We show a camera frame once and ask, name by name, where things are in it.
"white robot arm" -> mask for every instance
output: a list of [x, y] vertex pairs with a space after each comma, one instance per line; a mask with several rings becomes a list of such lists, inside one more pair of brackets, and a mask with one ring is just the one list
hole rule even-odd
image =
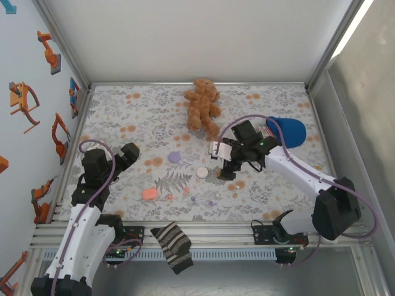
[[115, 170], [111, 175], [112, 162], [106, 159], [102, 149], [85, 152], [82, 160], [85, 172], [72, 194], [69, 224], [56, 257], [44, 277], [33, 280], [33, 296], [91, 295], [92, 281], [103, 256], [110, 244], [118, 244], [124, 237], [121, 217], [102, 214], [110, 194], [109, 185], [105, 182], [109, 178], [115, 181], [138, 157], [139, 149], [133, 143], [126, 144], [114, 156]]
[[[212, 158], [223, 160], [223, 169], [218, 178], [229, 181], [236, 176], [244, 162], [257, 171], [268, 168], [290, 180], [315, 205], [313, 210], [301, 212], [287, 211], [273, 221], [275, 234], [279, 241], [286, 236], [300, 232], [318, 232], [328, 240], [335, 240], [348, 227], [361, 217], [357, 198], [346, 191], [338, 190], [321, 179], [332, 181], [354, 190], [354, 185], [347, 178], [337, 180], [312, 168], [293, 154], [284, 153], [281, 144], [272, 137], [264, 138], [256, 132], [251, 122], [246, 120], [234, 127], [233, 133], [237, 140], [224, 138], [217, 153], [217, 142], [212, 142], [209, 153]], [[299, 166], [308, 169], [320, 179], [311, 177], [290, 161], [292, 158]], [[251, 162], [261, 165], [258, 170]]]

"wire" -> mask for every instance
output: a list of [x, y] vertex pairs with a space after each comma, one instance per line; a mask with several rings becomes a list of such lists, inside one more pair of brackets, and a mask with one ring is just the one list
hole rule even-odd
[[229, 128], [231, 128], [235, 123], [237, 123], [237, 122], [239, 122], [239, 121], [241, 121], [241, 120], [243, 120], [243, 119], [252, 118], [252, 117], [264, 118], [264, 119], [266, 119], [266, 120], [272, 122], [272, 123], [276, 126], [276, 128], [277, 128], [277, 130], [278, 130], [278, 133], [280, 134], [280, 139], [281, 139], [281, 144], [283, 145], [284, 154], [286, 155], [287, 159], [288, 159], [291, 163], [293, 163], [297, 168], [299, 168], [299, 169], [302, 170], [303, 172], [307, 173], [307, 174], [310, 175], [311, 177], [320, 180], [321, 182], [327, 183], [327, 184], [329, 184], [329, 185], [331, 185], [331, 186], [337, 187], [338, 189], [344, 190], [344, 191], [346, 191], [346, 192], [348, 192], [348, 193], [354, 195], [355, 197], [357, 197], [359, 200], [361, 200], [361, 201], [370, 209], [370, 211], [372, 212], [373, 217], [374, 217], [374, 224], [373, 224], [372, 230], [370, 230], [368, 233], [363, 234], [363, 235], [361, 235], [361, 236], [353, 236], [353, 235], [346, 234], [346, 233], [343, 233], [342, 236], [350, 237], [350, 238], [352, 238], [352, 239], [362, 239], [362, 238], [365, 238], [365, 237], [369, 237], [369, 236], [373, 235], [373, 233], [376, 232], [377, 227], [378, 227], [378, 213], [377, 213], [376, 210], [374, 209], [373, 205], [372, 205], [367, 199], [365, 199], [365, 197], [363, 197], [362, 194], [359, 194], [358, 192], [356, 192], [356, 191], [354, 191], [354, 190], [352, 190], [352, 189], [349, 189], [349, 188], [346, 187], [346, 186], [337, 184], [337, 183], [332, 182], [332, 181], [330, 181], [330, 180], [323, 179], [323, 178], [319, 177], [319, 175], [316, 175], [315, 173], [313, 173], [313, 172], [309, 171], [308, 169], [304, 168], [302, 165], [298, 164], [298, 163], [290, 156], [289, 151], [288, 151], [288, 149], [287, 149], [286, 146], [285, 146], [284, 135], [283, 135], [283, 132], [282, 132], [280, 126], [278, 125], [278, 123], [277, 123], [274, 119], [272, 119], [272, 118], [270, 118], [270, 117], [268, 117], [268, 116], [261, 115], [261, 114], [251, 114], [251, 115], [245, 115], [245, 116], [242, 116], [242, 117], [240, 117], [240, 118], [238, 118], [238, 119], [236, 119], [236, 120], [233, 120], [233, 121], [232, 121], [227, 127], [225, 127], [225, 128], [223, 129], [223, 131], [221, 132], [221, 134], [220, 134], [220, 136], [219, 136], [219, 139], [218, 139], [217, 151], [216, 151], [215, 153], [218, 154], [218, 151], [219, 151], [219, 148], [220, 148], [220, 142], [221, 142], [221, 140], [222, 140], [222, 138], [223, 138], [223, 135], [225, 134], [225, 132], [226, 132]]
[[304, 240], [302, 240], [302, 239], [300, 239], [298, 237], [294, 237], [293, 239], [296, 240], [297, 242], [300, 242], [301, 244], [303, 244], [305, 246], [309, 244], [308, 242], [305, 242]]
[[[107, 146], [105, 143], [99, 141], [99, 140], [89, 139], [89, 140], [82, 141], [82, 142], [80, 143], [80, 145], [78, 146], [78, 150], [79, 150], [82, 154], [85, 153], [85, 151], [82, 149], [82, 145], [85, 144], [85, 143], [88, 143], [88, 142], [93, 142], [93, 143], [100, 144], [100, 145], [102, 145], [104, 148], [106, 148], [106, 150], [110, 153], [110, 155], [111, 155], [111, 161], [112, 161], [111, 172], [110, 172], [108, 178], [106, 179], [106, 181], [103, 183], [103, 185], [102, 185], [102, 186], [91, 196], [91, 198], [86, 202], [86, 204], [84, 204], [83, 208], [82, 208], [81, 211], [78, 213], [78, 215], [77, 215], [77, 217], [76, 217], [76, 219], [75, 219], [75, 222], [74, 222], [74, 224], [73, 224], [73, 226], [72, 226], [72, 228], [71, 228], [71, 230], [70, 230], [70, 232], [69, 232], [69, 235], [67, 236], [66, 242], [65, 242], [64, 247], [63, 247], [63, 251], [62, 251], [62, 253], [60, 254], [60, 257], [59, 257], [59, 265], [61, 265], [61, 264], [63, 263], [64, 257], [66, 256], [66, 251], [67, 251], [67, 249], [68, 249], [68, 247], [69, 247], [69, 245], [70, 245], [70, 241], [71, 241], [72, 236], [73, 236], [73, 233], [74, 233], [74, 231], [75, 231], [75, 227], [76, 227], [76, 226], [74, 226], [74, 225], [78, 224], [78, 222], [79, 222], [79, 220], [80, 220], [82, 214], [83, 214], [83, 213], [85, 212], [85, 210], [89, 207], [89, 204], [90, 204], [90, 203], [91, 203], [91, 202], [92, 202], [92, 201], [93, 201], [93, 200], [104, 190], [104, 188], [106, 188], [106, 186], [110, 183], [110, 181], [111, 181], [111, 179], [112, 179], [112, 177], [113, 177], [113, 175], [114, 175], [114, 172], [115, 172], [115, 156], [114, 156], [114, 153], [111, 151], [110, 147]], [[52, 281], [51, 296], [55, 296], [56, 282], [57, 282], [57, 279], [58, 279], [58, 277], [59, 277], [60, 269], [61, 269], [61, 266], [56, 268], [55, 275], [54, 275], [54, 279], [53, 279], [53, 281]]]
[[126, 236], [133, 236], [135, 239], [139, 239], [138, 236], [134, 233], [126, 233]]
[[121, 246], [121, 245], [123, 245], [123, 244], [126, 244], [126, 243], [128, 243], [128, 242], [137, 242], [137, 243], [139, 244], [138, 250], [137, 250], [136, 253], [134, 253], [129, 259], [127, 259], [127, 260], [125, 260], [125, 261], [123, 261], [123, 262], [121, 262], [121, 263], [119, 263], [119, 264], [114, 265], [114, 268], [117, 268], [118, 266], [125, 265], [125, 264], [129, 263], [130, 261], [132, 261], [132, 259], [134, 259], [134, 257], [136, 257], [137, 254], [139, 254], [139, 252], [141, 251], [141, 246], [143, 245], [143, 243], [142, 243], [141, 240], [139, 240], [139, 239], [128, 239], [128, 240], [123, 240], [123, 241], [119, 242], [119, 243], [116, 244], [116, 245], [111, 245], [111, 246], [107, 249], [107, 251], [104, 253], [102, 262], [108, 266], [108, 263], [106, 262], [106, 255], [107, 255], [112, 249], [115, 249], [116, 247], [119, 247], [119, 246]]
[[254, 228], [252, 228], [252, 223], [253, 222], [258, 222], [260, 225], [264, 226], [264, 224], [262, 222], [260, 222], [259, 220], [252, 220], [251, 221], [251, 229], [252, 229], [252, 231], [254, 231]]
[[309, 261], [309, 260], [310, 260], [312, 257], [314, 257], [314, 255], [317, 253], [318, 248], [320, 247], [320, 245], [321, 245], [321, 236], [318, 237], [317, 245], [315, 246], [314, 250], [309, 254], [309, 256], [307, 256], [305, 259], [303, 259], [303, 260], [300, 261], [300, 262], [292, 263], [292, 264], [290, 265], [290, 267], [291, 267], [291, 266], [292, 266], [292, 267], [294, 267], [294, 266], [299, 266], [299, 265], [302, 265], [303, 263], [306, 263], [307, 261]]
[[260, 168], [257, 168], [257, 167], [254, 166], [251, 162], [248, 162], [248, 164], [249, 164], [254, 170], [256, 170], [258, 173], [260, 173], [260, 172], [264, 169], [264, 166], [263, 166], [263, 165], [260, 165]]

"floral pattern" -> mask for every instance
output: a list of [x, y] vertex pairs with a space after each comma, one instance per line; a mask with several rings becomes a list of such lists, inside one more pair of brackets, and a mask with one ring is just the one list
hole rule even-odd
[[[232, 182], [217, 179], [219, 160], [210, 159], [209, 141], [203, 131], [186, 126], [188, 85], [98, 86], [90, 102], [81, 140], [98, 139], [117, 151], [126, 143], [140, 148], [138, 161], [110, 186], [106, 213], [123, 220], [250, 221], [271, 220], [285, 210], [311, 208], [309, 199], [291, 182], [270, 170], [255, 172], [250, 166]], [[307, 139], [291, 149], [309, 165], [326, 173], [326, 163], [309, 97], [301, 84], [266, 86], [218, 85], [222, 115], [214, 121], [224, 128], [232, 120], [251, 113], [296, 118], [305, 124]], [[251, 120], [264, 132], [265, 123]], [[225, 136], [232, 137], [231, 132]], [[168, 154], [179, 152], [181, 160], [170, 163]], [[196, 169], [206, 167], [205, 179]], [[70, 215], [71, 194], [82, 174], [77, 154], [65, 192], [61, 220]], [[159, 198], [143, 201], [143, 189], [156, 187]]]

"brown teddy bear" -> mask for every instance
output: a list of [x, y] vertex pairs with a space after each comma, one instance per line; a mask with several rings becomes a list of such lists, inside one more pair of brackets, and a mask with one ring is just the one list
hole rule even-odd
[[213, 102], [220, 98], [220, 93], [215, 88], [214, 82], [208, 79], [195, 79], [194, 91], [184, 92], [185, 99], [189, 100], [188, 107], [188, 128], [198, 131], [201, 126], [210, 137], [215, 137], [220, 132], [220, 127], [216, 125], [210, 116], [220, 116], [221, 108]]

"striped sock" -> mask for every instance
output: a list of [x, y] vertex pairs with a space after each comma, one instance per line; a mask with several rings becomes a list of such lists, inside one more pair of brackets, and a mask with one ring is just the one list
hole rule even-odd
[[175, 274], [193, 265], [192, 254], [189, 252], [191, 241], [175, 222], [164, 228], [152, 228], [151, 232]]

